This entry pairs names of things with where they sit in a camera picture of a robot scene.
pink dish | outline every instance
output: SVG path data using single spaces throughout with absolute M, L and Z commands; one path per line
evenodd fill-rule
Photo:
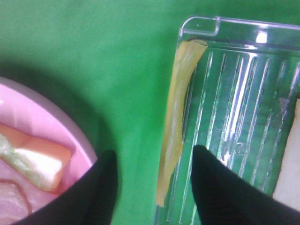
M 60 193 L 79 180 L 97 160 L 88 139 L 61 109 L 35 91 L 3 77 L 0 77 L 0 123 L 71 150 L 72 157 L 58 189 Z M 34 204 L 32 207 L 33 211 L 38 209 Z

green background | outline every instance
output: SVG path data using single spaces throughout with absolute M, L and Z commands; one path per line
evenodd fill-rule
M 0 0 L 0 73 L 117 151 L 113 225 L 152 224 L 178 28 L 190 15 L 300 25 L 298 0 Z

clear plastic tray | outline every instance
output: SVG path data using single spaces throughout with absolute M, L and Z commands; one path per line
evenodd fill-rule
M 300 93 L 300 27 L 222 17 L 190 17 L 178 43 L 208 42 L 185 105 L 183 154 L 156 225 L 199 225 L 191 150 L 206 145 L 244 180 L 272 195 Z

